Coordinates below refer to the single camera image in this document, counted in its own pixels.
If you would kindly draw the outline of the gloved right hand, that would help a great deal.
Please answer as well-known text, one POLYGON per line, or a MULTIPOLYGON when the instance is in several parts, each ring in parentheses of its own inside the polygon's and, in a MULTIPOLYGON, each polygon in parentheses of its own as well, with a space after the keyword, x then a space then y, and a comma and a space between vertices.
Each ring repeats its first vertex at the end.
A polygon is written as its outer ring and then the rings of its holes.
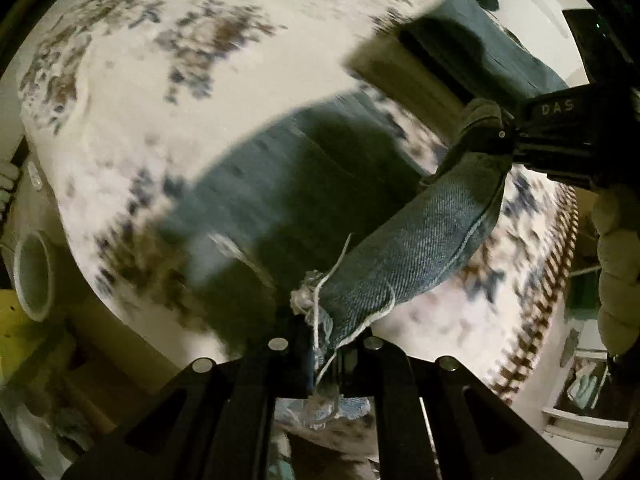
POLYGON ((639 201, 601 192, 591 218, 601 267, 599 333, 608 353, 621 356, 639 338, 639 201))

